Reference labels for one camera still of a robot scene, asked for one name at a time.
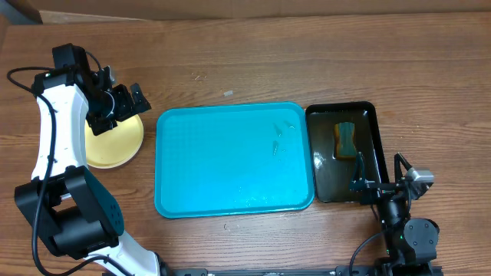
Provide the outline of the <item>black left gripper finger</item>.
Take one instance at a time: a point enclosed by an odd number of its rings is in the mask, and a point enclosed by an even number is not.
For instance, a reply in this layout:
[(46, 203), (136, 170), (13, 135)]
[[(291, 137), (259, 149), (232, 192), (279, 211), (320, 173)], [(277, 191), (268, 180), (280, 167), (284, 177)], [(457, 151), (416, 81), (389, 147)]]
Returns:
[(134, 114), (144, 113), (151, 109), (151, 105), (143, 95), (143, 92), (138, 83), (132, 84), (130, 86), (130, 90), (133, 99), (132, 110)]
[(113, 88), (113, 97), (115, 99), (114, 119), (116, 121), (125, 121), (133, 116), (133, 99), (123, 84)]

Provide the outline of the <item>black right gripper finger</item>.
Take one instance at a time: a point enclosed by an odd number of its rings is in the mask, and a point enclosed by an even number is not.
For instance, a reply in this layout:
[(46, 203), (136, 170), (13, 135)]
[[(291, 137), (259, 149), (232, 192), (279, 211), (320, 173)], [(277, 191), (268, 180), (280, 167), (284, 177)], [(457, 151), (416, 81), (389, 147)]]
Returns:
[(402, 167), (409, 171), (413, 166), (405, 159), (401, 153), (394, 155), (394, 177), (395, 182), (399, 182), (403, 178)]
[(349, 183), (351, 191), (362, 190), (365, 187), (365, 165), (362, 152), (358, 152), (354, 164), (354, 173)]

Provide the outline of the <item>yellow plate with orange stain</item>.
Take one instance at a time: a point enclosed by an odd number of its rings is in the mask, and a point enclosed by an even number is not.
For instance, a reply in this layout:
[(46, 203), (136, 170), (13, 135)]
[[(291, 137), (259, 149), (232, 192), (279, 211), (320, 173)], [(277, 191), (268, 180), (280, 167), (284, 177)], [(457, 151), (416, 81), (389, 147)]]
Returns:
[(118, 123), (112, 130), (95, 136), (85, 123), (87, 164), (98, 169), (112, 169), (131, 160), (143, 143), (143, 122), (138, 115)]

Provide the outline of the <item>green yellow sponge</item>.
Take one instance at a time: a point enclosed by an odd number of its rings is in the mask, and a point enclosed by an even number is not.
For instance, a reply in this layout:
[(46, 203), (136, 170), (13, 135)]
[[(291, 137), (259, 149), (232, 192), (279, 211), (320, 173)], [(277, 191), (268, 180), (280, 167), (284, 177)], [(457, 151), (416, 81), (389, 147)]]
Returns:
[(357, 155), (354, 142), (355, 125), (342, 122), (334, 125), (334, 157), (335, 159), (353, 159)]

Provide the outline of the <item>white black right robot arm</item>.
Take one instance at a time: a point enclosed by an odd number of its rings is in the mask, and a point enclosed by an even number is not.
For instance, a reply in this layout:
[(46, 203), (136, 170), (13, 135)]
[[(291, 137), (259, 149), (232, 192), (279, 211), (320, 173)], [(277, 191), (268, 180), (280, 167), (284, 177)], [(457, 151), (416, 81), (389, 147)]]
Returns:
[[(402, 154), (394, 156), (395, 181), (377, 183), (366, 178), (364, 156), (357, 153), (354, 174), (348, 188), (361, 194), (361, 205), (369, 205), (381, 224), (381, 231), (363, 241), (351, 256), (349, 275), (441, 275), (437, 258), (440, 228), (428, 218), (413, 218), (412, 203), (433, 185), (434, 174), (412, 166)], [(382, 237), (387, 256), (369, 268), (356, 268), (354, 261), (370, 242)]]

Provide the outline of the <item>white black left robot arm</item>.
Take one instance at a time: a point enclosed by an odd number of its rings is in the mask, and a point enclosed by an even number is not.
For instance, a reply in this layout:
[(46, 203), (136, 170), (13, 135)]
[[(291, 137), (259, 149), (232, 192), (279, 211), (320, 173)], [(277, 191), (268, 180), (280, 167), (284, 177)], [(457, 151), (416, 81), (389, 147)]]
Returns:
[(97, 135), (150, 109), (137, 84), (113, 85), (110, 68), (93, 72), (80, 65), (39, 67), (27, 91), (35, 96), (41, 131), (31, 181), (15, 189), (15, 204), (32, 227), (31, 252), (41, 263), (38, 245), (56, 256), (90, 263), (114, 275), (170, 275), (160, 256), (139, 245), (124, 228), (116, 199), (87, 167), (84, 128)]

